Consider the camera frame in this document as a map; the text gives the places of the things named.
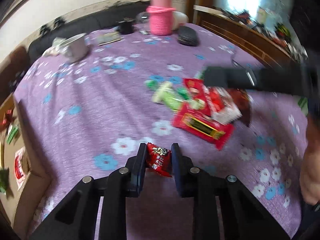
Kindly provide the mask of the person's right hand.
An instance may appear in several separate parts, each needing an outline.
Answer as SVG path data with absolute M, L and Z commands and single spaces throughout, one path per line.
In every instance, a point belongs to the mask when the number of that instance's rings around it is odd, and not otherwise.
M 300 170 L 300 189 L 303 199 L 310 205 L 319 202 L 319 128 L 313 121 L 312 116 L 307 116 L 306 140 L 308 145 L 305 149 Z

